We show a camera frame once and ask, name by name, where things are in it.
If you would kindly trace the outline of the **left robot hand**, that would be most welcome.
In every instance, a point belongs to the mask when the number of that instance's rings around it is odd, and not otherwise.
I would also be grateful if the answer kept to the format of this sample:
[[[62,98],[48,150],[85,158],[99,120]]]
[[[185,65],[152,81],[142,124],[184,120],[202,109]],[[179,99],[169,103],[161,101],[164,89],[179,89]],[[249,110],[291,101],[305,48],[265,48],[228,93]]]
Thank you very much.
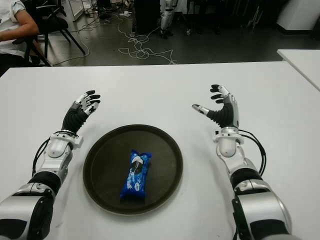
[[[62,131],[77,134],[88,117],[94,113],[101,102],[100,95],[95,90],[81,94],[70,106],[62,122]]]

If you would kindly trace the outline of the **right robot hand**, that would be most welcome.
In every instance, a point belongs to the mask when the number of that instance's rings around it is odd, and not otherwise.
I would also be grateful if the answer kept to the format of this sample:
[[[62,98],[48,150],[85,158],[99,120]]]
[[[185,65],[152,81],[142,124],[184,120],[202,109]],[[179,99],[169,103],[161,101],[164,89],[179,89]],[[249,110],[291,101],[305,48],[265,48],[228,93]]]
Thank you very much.
[[[210,92],[216,93],[211,96],[212,100],[217,104],[223,104],[220,110],[211,110],[199,104],[193,104],[192,108],[214,121],[220,128],[232,127],[238,129],[239,111],[234,95],[231,94],[226,87],[219,84],[212,84]]]

